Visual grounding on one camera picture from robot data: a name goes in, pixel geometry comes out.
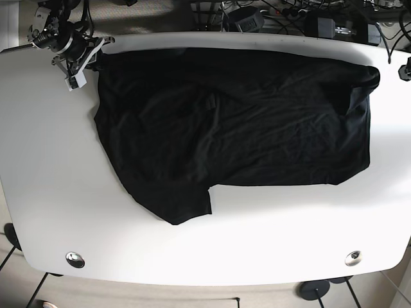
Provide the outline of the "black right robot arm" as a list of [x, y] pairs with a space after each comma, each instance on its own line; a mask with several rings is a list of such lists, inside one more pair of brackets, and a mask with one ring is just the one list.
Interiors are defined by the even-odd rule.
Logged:
[[68, 89], [75, 90], [87, 83], [83, 71], [91, 68], [101, 48], [115, 38], [94, 36], [89, 1], [40, 1], [28, 42], [56, 54], [52, 64], [65, 74]]

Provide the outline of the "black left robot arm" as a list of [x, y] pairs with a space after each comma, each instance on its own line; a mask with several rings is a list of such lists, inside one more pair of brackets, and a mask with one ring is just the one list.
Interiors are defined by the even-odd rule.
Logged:
[[403, 81], [411, 80], [411, 57], [408, 57], [407, 63], [398, 69], [398, 75]]

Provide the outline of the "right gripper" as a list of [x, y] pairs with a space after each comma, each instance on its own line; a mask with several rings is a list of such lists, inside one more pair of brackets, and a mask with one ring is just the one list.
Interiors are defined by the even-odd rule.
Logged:
[[93, 64], [100, 49], [107, 44], [115, 43], [114, 37], [89, 38], [71, 35], [67, 43], [55, 53], [51, 64], [65, 74], [65, 83], [69, 91], [82, 88], [86, 83], [84, 70]]

